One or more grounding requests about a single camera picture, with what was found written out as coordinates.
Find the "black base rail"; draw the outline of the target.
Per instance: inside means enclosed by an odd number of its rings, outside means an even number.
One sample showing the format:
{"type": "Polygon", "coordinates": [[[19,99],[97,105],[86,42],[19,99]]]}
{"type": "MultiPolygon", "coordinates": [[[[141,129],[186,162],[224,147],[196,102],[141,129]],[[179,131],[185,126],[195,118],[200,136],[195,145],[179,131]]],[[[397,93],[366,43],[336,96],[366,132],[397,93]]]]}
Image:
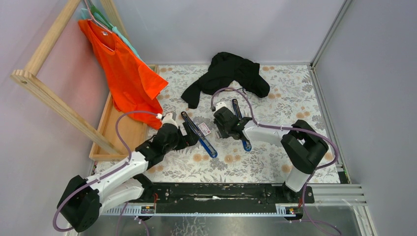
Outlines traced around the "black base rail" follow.
{"type": "Polygon", "coordinates": [[[155,183],[131,203],[150,204],[156,213],[276,213],[276,205],[315,202],[311,187],[305,194],[281,184],[266,183],[155,183]]]}

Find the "wooden tray base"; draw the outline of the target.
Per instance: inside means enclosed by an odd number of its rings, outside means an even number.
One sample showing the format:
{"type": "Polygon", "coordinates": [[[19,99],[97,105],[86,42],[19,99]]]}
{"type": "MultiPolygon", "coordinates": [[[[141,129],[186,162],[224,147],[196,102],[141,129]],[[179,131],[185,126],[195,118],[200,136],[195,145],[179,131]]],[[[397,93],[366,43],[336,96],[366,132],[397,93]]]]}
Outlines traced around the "wooden tray base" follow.
{"type": "Polygon", "coordinates": [[[89,154],[90,159],[93,161],[120,161],[128,156],[128,150],[118,138],[117,132],[119,132],[131,150],[134,150],[134,148],[145,141],[148,136],[149,127],[128,116],[123,117],[118,126],[116,126],[116,121],[121,115],[122,112],[116,110],[113,105],[113,97],[109,93],[97,130],[118,148],[121,154],[109,154],[98,144],[93,143],[89,154]]]}

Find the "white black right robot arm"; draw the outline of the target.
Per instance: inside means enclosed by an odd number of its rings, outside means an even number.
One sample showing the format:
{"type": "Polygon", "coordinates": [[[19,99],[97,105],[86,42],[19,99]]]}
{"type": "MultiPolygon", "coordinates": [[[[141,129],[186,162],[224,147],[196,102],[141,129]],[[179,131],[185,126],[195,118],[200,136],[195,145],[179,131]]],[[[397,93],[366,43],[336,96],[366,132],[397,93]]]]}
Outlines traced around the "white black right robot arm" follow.
{"type": "Polygon", "coordinates": [[[290,127],[278,128],[273,125],[256,124],[253,118],[238,118],[229,108],[215,109],[214,123],[223,139],[232,137],[246,142],[265,142],[282,146],[293,168],[284,182],[282,196],[293,203],[301,197],[301,189],[314,173],[328,144],[304,120],[297,120],[290,127]]]}

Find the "teal hanging garment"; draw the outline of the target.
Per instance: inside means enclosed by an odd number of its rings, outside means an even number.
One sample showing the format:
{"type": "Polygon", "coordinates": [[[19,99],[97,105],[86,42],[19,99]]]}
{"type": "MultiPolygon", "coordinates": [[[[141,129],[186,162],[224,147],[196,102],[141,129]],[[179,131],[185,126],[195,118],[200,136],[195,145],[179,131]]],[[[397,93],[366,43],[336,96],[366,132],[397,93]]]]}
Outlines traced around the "teal hanging garment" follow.
{"type": "Polygon", "coordinates": [[[95,17],[94,23],[98,26],[104,26],[104,35],[108,35],[108,32],[106,30],[110,29],[113,33],[115,33],[124,43],[126,46],[130,48],[130,50],[133,52],[133,54],[142,61],[140,58],[138,52],[136,49],[130,44],[128,39],[117,29],[116,26],[113,26],[111,23],[107,22],[105,17],[102,15],[102,13],[97,10],[95,6],[91,6],[91,8],[82,8],[81,9],[81,17],[84,20],[90,20],[91,14],[95,17]]]}

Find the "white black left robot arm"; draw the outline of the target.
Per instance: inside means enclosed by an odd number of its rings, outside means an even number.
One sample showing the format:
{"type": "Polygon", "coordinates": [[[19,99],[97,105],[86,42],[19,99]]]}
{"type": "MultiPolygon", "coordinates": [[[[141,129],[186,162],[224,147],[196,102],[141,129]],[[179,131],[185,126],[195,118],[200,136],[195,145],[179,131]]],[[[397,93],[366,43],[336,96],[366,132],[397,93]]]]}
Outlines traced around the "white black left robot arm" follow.
{"type": "Polygon", "coordinates": [[[59,214],[72,229],[83,232],[110,208],[135,199],[147,202],[152,197],[152,188],[134,177],[159,164],[167,153],[191,147],[198,141],[198,135],[186,123],[181,126],[166,123],[109,169],[87,178],[73,177],[57,205],[54,229],[63,231],[57,225],[59,214]]]}

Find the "pink clothes hanger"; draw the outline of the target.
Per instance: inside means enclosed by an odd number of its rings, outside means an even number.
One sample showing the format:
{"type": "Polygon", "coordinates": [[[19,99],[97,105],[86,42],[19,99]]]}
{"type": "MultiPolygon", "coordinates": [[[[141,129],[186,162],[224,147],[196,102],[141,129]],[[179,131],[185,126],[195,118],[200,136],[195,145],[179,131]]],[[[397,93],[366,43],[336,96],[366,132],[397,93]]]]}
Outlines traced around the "pink clothes hanger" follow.
{"type": "Polygon", "coordinates": [[[107,45],[107,43],[103,42],[102,40],[100,40],[98,38],[99,34],[96,34],[94,32],[93,28],[91,26],[88,26],[89,30],[91,31],[91,34],[90,34],[91,39],[89,40],[89,42],[91,43],[91,46],[93,48],[97,48],[100,51],[105,52],[105,54],[107,54],[107,55],[112,55],[112,56],[115,55],[117,47],[116,47],[116,43],[114,41],[114,33],[94,17],[94,14],[92,13],[92,10],[91,10],[90,5],[89,5],[89,3],[91,3],[91,1],[90,0],[85,0],[84,3],[86,5],[87,10],[88,10],[89,15],[90,15],[90,18],[88,19],[88,21],[92,22],[92,25],[96,25],[98,28],[100,28],[101,33],[105,32],[104,36],[110,37],[113,40],[113,43],[114,43],[114,46],[109,47],[107,45]]]}

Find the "black crumpled garment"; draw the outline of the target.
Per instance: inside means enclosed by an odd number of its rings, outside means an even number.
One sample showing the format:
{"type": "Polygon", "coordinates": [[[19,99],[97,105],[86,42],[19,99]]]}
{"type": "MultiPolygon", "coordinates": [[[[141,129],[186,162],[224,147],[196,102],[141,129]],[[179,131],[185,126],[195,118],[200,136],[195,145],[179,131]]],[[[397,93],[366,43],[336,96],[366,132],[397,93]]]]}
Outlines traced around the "black crumpled garment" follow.
{"type": "Polygon", "coordinates": [[[259,75],[260,64],[228,52],[217,53],[211,60],[208,71],[193,82],[181,95],[188,108],[196,109],[201,93],[213,95],[228,87],[233,81],[259,98],[269,94],[270,86],[259,75]]]}

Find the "floral tablecloth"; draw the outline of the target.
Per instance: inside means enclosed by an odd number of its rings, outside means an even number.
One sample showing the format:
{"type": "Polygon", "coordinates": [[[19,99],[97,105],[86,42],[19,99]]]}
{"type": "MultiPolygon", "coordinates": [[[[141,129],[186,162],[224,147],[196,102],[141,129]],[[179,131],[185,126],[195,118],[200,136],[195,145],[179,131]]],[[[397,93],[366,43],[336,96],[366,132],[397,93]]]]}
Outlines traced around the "floral tablecloth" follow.
{"type": "MultiPolygon", "coordinates": [[[[182,93],[206,73],[206,65],[161,65],[159,74],[168,85],[158,96],[164,111],[175,112],[181,122],[185,111],[195,124],[204,122],[211,134],[207,136],[218,155],[211,158],[201,144],[167,154],[163,161],[146,171],[153,182],[228,182],[282,183],[293,165],[282,147],[265,142],[254,142],[246,152],[242,142],[217,137],[217,127],[210,110],[211,96],[201,94],[196,109],[189,109],[181,99],[182,93]]],[[[245,117],[254,114],[260,123],[289,126],[302,119],[318,133],[326,135],[325,122],[306,65],[263,65],[260,76],[270,85],[265,98],[247,92],[245,97],[235,91],[219,93],[215,101],[238,101],[245,117]]]]}

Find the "orange t-shirt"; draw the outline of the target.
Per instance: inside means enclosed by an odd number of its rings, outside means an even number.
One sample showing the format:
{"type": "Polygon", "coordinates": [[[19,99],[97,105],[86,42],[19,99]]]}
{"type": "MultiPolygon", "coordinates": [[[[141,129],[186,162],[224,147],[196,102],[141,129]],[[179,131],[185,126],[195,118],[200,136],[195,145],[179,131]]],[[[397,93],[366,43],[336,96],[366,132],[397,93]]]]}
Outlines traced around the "orange t-shirt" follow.
{"type": "Polygon", "coordinates": [[[79,20],[78,25],[105,72],[117,110],[159,129],[162,123],[154,115],[161,114],[163,109],[157,97],[168,82],[134,55],[115,33],[91,20],[79,20]]]}

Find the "blue stapler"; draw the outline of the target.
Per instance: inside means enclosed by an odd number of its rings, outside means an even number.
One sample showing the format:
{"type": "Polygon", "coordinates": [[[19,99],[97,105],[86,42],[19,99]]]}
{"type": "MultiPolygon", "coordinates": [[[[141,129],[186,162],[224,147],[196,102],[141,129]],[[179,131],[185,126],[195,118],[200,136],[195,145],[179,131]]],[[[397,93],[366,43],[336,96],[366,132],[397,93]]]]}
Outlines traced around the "blue stapler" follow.
{"type": "Polygon", "coordinates": [[[191,118],[188,116],[187,112],[185,112],[185,111],[181,112],[181,116],[184,119],[184,121],[189,125],[191,130],[198,136],[200,144],[206,150],[208,155],[211,158],[216,158],[217,155],[218,155],[217,151],[211,145],[211,143],[208,141],[208,139],[205,137],[205,135],[202,133],[202,131],[199,129],[199,127],[191,120],[191,118]]]}
{"type": "Polygon", "coordinates": [[[252,146],[251,146],[250,141],[243,135],[243,129],[244,129],[243,121],[244,121],[244,118],[241,114],[241,111],[240,111],[240,108],[239,108],[239,105],[238,105],[238,101],[236,99],[232,99],[232,106],[233,106],[235,115],[239,119],[238,124],[239,124],[239,129],[241,131],[241,140],[242,140],[243,148],[246,152],[250,152],[252,150],[252,146]]]}

